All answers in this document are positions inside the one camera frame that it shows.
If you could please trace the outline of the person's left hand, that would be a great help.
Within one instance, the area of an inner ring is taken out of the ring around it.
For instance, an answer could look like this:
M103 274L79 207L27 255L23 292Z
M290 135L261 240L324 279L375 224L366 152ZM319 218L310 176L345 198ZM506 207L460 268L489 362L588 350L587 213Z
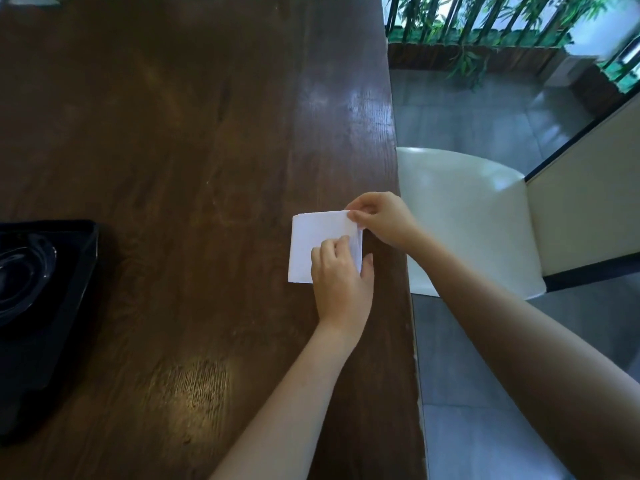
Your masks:
M349 236L336 240L334 265L321 265L321 247L312 249L312 284L319 324L336 332L348 347L354 348L371 312L374 287L367 287L356 270Z

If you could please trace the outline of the person's right hand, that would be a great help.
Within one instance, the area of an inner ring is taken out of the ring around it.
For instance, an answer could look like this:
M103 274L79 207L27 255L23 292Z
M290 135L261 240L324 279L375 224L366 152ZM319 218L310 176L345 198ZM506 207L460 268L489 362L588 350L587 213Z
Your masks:
M392 192L363 193L346 206L372 214L369 228L380 241L410 253L421 228L402 198Z

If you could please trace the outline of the white paper napkin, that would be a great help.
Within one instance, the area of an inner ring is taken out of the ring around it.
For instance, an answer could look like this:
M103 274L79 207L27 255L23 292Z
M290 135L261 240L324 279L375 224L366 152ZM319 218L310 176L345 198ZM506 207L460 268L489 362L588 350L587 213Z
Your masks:
M311 252L327 239L349 236L349 249L358 273L362 271L363 232L348 211L310 212L292 217L287 281L312 284Z

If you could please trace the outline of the person's right forearm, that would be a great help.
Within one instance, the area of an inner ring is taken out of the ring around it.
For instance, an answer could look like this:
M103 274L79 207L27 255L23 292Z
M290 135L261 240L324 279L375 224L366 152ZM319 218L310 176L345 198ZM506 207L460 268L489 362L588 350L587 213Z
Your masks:
M581 480L640 480L640 384L596 348L476 273L420 229L405 252L519 411Z

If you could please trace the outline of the person's left forearm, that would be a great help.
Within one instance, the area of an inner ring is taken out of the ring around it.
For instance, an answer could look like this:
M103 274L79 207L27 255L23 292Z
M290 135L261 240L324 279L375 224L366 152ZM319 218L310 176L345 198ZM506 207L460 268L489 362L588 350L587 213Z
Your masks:
M209 480L307 480L337 379L364 322L321 320Z

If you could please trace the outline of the white chair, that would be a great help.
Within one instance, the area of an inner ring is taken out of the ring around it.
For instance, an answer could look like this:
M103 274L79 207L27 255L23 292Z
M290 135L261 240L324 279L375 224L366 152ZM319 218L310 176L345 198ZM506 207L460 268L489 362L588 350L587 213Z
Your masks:
M523 299L546 293L523 174L458 152L397 149L401 197L458 258Z

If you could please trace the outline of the green bamboo plants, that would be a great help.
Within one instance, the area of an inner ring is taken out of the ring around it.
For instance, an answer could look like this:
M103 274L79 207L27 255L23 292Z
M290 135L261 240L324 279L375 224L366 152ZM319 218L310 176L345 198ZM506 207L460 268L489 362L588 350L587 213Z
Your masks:
M570 44L581 20L603 15L617 0L387 0L389 43L549 47ZM478 85L486 69L460 56L450 76Z

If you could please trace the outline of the long wooden planter box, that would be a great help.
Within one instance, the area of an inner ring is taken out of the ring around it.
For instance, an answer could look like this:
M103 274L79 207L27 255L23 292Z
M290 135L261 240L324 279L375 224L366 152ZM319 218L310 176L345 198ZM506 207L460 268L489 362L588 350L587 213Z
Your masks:
M484 47L477 45L417 45L389 43L387 58L392 70L452 72L460 56L472 66L489 73L541 74L556 58L567 55L564 48Z

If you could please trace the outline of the small wooden planter box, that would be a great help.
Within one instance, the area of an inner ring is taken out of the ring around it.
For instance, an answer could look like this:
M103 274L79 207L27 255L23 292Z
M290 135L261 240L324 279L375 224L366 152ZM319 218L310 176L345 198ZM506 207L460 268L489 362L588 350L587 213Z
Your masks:
M619 67L612 64L603 69L591 63L570 85L572 95L595 120L640 93L640 79L628 73L619 80Z

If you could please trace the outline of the black plastic tray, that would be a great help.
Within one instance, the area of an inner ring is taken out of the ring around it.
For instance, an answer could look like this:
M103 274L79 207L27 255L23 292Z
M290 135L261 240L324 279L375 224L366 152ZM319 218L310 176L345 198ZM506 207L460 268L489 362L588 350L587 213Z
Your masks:
M0 223L0 232L41 233L58 252L35 304L0 327L0 444L35 425L47 406L99 255L99 226L87 219Z

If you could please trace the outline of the cream partition with black frame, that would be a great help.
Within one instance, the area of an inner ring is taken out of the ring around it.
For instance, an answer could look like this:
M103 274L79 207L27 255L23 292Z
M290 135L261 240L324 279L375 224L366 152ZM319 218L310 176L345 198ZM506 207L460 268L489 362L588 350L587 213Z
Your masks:
M525 183L547 292L640 273L640 89Z

